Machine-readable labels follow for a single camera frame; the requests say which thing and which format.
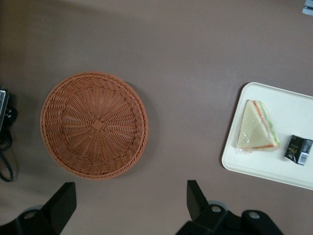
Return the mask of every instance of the round wicker basket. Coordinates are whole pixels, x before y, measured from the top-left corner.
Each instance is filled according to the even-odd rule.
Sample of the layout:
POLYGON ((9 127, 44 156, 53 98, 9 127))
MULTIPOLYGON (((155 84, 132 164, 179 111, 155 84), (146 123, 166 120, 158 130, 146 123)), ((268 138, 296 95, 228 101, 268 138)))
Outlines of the round wicker basket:
POLYGON ((147 143, 148 119, 136 92, 114 75, 84 72, 58 84, 41 113, 41 134, 55 161, 88 179, 131 168, 147 143))

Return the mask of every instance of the white tray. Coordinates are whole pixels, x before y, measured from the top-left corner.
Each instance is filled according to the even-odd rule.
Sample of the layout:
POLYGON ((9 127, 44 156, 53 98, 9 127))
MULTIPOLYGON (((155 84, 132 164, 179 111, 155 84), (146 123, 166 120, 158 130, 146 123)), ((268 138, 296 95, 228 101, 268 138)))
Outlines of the white tray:
POLYGON ((313 148, 305 165, 284 157, 291 135, 313 140, 313 97, 251 82, 242 89, 222 155, 227 170, 313 190, 313 148), (282 147, 273 152, 242 153, 236 141, 246 101, 262 101, 282 147))

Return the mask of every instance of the black cable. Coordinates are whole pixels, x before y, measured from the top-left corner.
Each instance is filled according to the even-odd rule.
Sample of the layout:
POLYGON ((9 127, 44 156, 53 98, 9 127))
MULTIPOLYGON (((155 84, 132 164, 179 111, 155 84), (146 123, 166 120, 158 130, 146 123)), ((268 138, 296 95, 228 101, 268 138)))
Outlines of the black cable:
POLYGON ((3 161, 4 165, 9 171, 10 178, 6 178, 0 173, 0 179, 2 179, 5 182, 11 182, 13 181, 13 171, 7 159, 2 155, 2 152, 8 150, 11 147, 13 140, 12 140, 11 133, 8 130, 4 131, 3 136, 4 136, 4 139, 0 142, 0 145, 6 144, 6 146, 4 148, 0 148, 0 159, 3 161))

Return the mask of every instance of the bread slice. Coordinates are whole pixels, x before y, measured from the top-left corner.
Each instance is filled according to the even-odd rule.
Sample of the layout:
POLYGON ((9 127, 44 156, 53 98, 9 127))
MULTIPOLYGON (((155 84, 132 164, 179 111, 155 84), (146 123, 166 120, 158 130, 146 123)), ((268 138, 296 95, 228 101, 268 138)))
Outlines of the bread slice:
POLYGON ((265 105, 248 100, 241 124, 237 148, 246 150, 275 150, 280 147, 265 105))

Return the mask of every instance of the black device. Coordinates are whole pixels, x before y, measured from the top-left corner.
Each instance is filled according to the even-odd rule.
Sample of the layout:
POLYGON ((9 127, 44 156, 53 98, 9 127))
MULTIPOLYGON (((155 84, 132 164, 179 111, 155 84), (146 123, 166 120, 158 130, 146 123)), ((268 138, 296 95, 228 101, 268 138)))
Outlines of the black device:
POLYGON ((283 235, 264 212, 248 210, 239 217, 222 203, 210 204, 195 180, 187 182, 187 207, 191 221, 176 235, 283 235))
POLYGON ((4 163, 10 175, 9 177, 5 177, 0 173, 0 179, 5 182, 13 181, 13 170, 8 160, 3 155, 3 152, 10 148, 12 145, 13 140, 8 129, 15 122, 18 115, 16 109, 7 105, 8 99, 8 91, 0 89, 0 159, 4 163))
POLYGON ((0 226, 1 235, 59 235, 76 209, 74 182, 65 183, 40 210, 0 226))

